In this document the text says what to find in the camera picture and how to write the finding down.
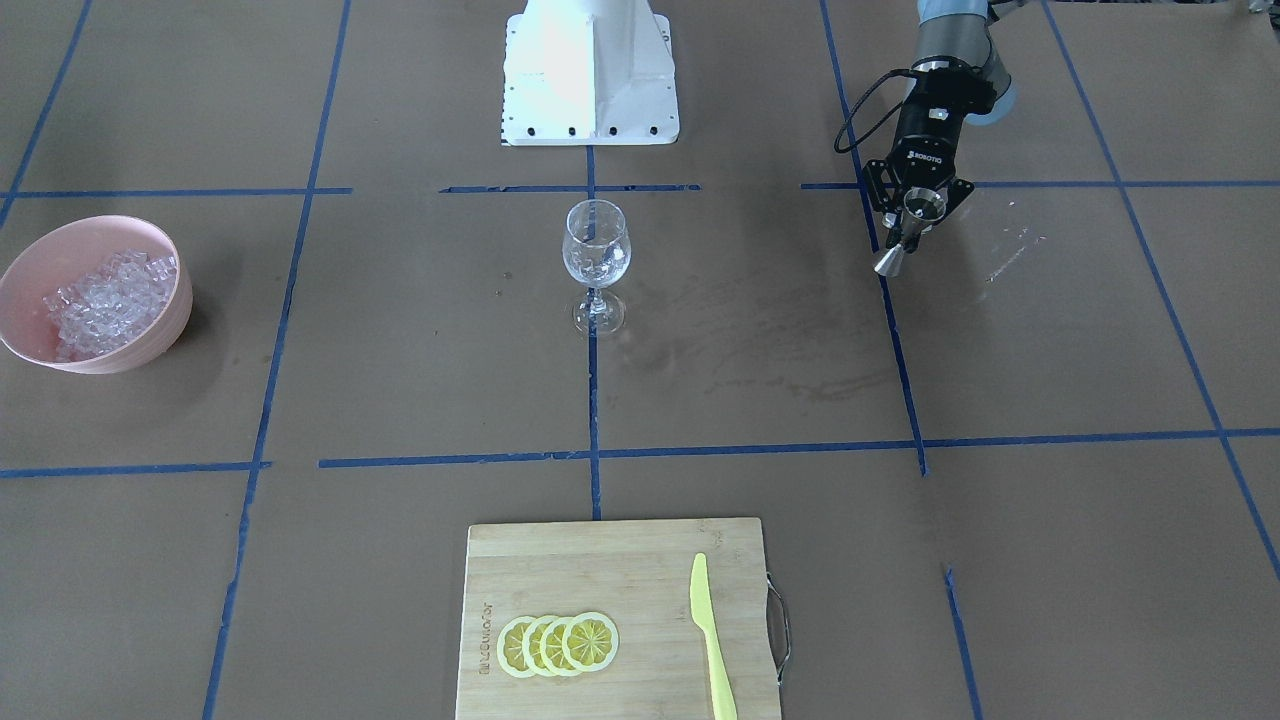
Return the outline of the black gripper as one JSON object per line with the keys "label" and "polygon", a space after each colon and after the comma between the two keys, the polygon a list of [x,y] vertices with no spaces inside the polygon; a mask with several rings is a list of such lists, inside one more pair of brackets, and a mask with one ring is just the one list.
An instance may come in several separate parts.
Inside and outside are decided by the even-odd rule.
{"label": "black gripper", "polygon": [[986,108],[986,81],[973,67],[911,69],[909,77],[913,85],[899,111],[890,163],[872,159],[863,165],[872,209],[891,240],[904,237],[904,191],[928,188],[943,199],[943,211],[927,233],[975,191],[970,181],[956,178],[955,156],[965,117]]}

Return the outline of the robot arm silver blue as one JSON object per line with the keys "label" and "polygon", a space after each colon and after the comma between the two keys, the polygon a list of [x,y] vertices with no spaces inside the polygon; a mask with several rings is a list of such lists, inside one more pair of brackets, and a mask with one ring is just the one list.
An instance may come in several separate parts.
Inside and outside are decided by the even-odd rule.
{"label": "robot arm silver blue", "polygon": [[890,200],[900,243],[915,245],[974,191],[959,177],[965,126],[992,126],[1018,100],[1018,87],[989,27],[987,1],[920,1],[911,87],[904,99],[887,163],[897,188]]}

